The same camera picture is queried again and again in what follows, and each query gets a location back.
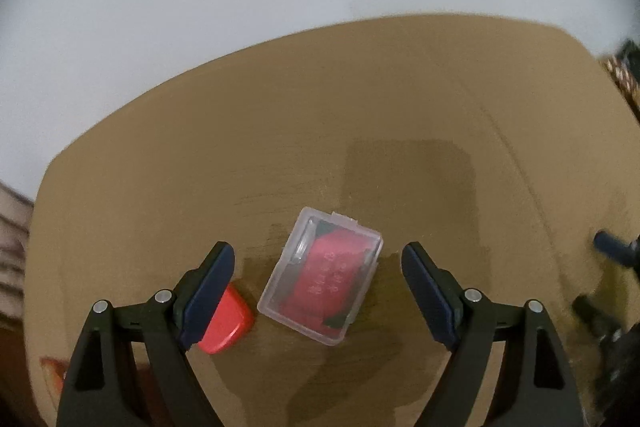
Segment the blurred object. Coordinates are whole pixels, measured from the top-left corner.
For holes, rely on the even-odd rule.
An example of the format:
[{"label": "blurred object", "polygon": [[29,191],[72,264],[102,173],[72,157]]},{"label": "blurred object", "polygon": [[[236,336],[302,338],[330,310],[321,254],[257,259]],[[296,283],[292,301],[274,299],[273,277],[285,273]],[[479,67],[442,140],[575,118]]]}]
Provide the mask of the blurred object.
[{"label": "blurred object", "polygon": [[40,365],[42,366],[42,374],[47,384],[47,391],[53,401],[53,404],[58,409],[60,404],[60,395],[62,394],[62,386],[65,382],[65,373],[69,367],[68,362],[56,359],[40,359]]},{"label": "blurred object", "polygon": [[22,320],[25,249],[33,205],[0,185],[0,325]]},{"label": "blurred object", "polygon": [[33,401],[20,325],[14,331],[0,328],[0,346],[0,426],[43,426]]},{"label": "blurred object", "polygon": [[253,325],[254,314],[238,291],[229,284],[198,347],[213,355],[235,344]]},{"label": "blurred object", "polygon": [[638,244],[638,239],[626,244],[620,238],[610,234],[606,230],[600,230],[593,237],[593,246],[596,250],[621,266],[636,269],[636,274],[638,273],[637,269],[640,264]]},{"label": "blurred object", "polygon": [[[637,239],[626,245],[600,230],[593,245],[614,263],[632,268],[639,276]],[[598,309],[586,295],[578,296],[572,308],[600,348],[600,374],[594,381],[594,405],[601,415],[598,425],[635,425],[640,417],[640,323],[625,333],[617,318]]]},{"label": "blurred object", "polygon": [[615,55],[600,59],[611,80],[625,97],[631,111],[640,121],[640,95],[638,78],[640,78],[640,48],[628,40]]}]

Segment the tan table surface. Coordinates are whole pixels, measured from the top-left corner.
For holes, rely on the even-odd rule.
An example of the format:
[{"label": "tan table surface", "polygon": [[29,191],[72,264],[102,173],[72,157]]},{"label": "tan table surface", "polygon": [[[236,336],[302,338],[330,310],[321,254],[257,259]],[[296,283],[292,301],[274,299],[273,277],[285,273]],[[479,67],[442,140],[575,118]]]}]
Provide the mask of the tan table surface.
[{"label": "tan table surface", "polygon": [[497,18],[332,26],[181,74],[47,170],[26,279],[37,404],[53,425],[39,358],[70,356],[94,301],[172,287],[216,240],[234,246],[236,287],[255,308],[303,206],[379,230],[380,266],[337,347],[259,315],[232,349],[190,351],[228,427],[413,425],[447,353],[402,279],[408,241],[494,301],[543,301],[584,390],[596,358],[572,299],[599,288],[610,308],[637,315],[633,279],[590,237],[638,233],[639,138],[577,41]]}]

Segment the wooden tabletop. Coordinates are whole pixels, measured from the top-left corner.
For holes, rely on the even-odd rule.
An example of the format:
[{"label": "wooden tabletop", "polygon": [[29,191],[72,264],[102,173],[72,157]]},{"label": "wooden tabletop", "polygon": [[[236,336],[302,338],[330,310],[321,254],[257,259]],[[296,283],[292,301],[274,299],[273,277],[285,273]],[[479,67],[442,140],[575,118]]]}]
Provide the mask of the wooden tabletop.
[{"label": "wooden tabletop", "polygon": [[[630,276],[590,238],[601,227],[638,233],[639,137],[588,52],[533,23],[350,23],[183,73],[47,170],[26,274],[38,406],[53,425],[39,359],[68,359],[94,301],[146,300],[217,240],[235,248],[234,283],[255,310],[304,206],[380,231],[380,266],[337,347],[258,315],[227,351],[190,351],[228,427],[413,425],[448,354],[402,279],[409,241],[494,301],[542,301],[584,390],[595,351],[570,302],[599,287],[619,314],[638,309]],[[494,360],[477,425],[496,370]]]}]

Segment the screw head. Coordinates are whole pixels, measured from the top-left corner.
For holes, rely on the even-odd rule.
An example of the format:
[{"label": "screw head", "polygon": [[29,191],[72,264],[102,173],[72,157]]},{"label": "screw head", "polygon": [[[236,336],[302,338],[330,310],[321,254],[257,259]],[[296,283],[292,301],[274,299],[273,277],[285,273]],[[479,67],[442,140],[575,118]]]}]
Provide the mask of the screw head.
[{"label": "screw head", "polygon": [[529,301],[529,309],[534,313],[542,313],[545,307],[540,301]]},{"label": "screw head", "polygon": [[171,300],[172,296],[173,294],[171,293],[171,290],[160,290],[156,293],[154,299],[156,299],[156,302],[163,303]]},{"label": "screw head", "polygon": [[478,302],[482,298],[482,294],[475,288],[465,290],[465,299],[471,302]]},{"label": "screw head", "polygon": [[97,301],[94,304],[94,312],[95,313],[102,313],[103,311],[105,311],[107,308],[109,307],[109,303],[107,301]]}]

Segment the cardboard surface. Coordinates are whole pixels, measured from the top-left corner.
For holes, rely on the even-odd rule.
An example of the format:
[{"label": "cardboard surface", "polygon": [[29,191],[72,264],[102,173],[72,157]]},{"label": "cardboard surface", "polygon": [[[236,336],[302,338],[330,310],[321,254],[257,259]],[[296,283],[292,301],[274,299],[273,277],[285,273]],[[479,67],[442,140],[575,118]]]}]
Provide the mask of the cardboard surface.
[{"label": "cardboard surface", "polygon": [[[189,359],[235,426],[412,426],[447,360],[402,279],[420,241],[464,286],[548,308],[582,390],[593,345],[569,305],[598,288],[635,320],[631,274],[590,247],[640,221],[638,124],[587,51],[558,29],[477,16],[322,28],[219,58],[112,114],[47,170],[33,217],[26,334],[69,357],[94,301],[144,301],[216,240],[255,310],[303,206],[379,230],[381,262],[345,341],[264,316],[233,348]],[[494,360],[472,422],[480,425]]]}]

